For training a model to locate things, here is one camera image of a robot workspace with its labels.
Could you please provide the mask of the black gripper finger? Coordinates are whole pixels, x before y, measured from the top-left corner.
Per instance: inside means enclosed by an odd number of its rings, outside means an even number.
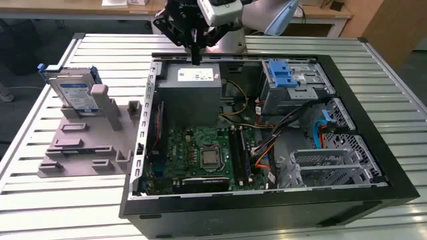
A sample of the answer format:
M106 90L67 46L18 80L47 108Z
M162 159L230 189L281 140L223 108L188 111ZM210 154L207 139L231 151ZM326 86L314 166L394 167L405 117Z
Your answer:
M191 25L182 18L172 18L167 9L162 9L152 20L155 27L168 37L176 46L186 48L191 55L192 65L198 65L198 45L195 42L195 32Z
M207 28L196 29L196 65L200 65L202 54L207 47L214 47L219 40L234 28L234 23L226 23L220 26L214 27L211 30Z

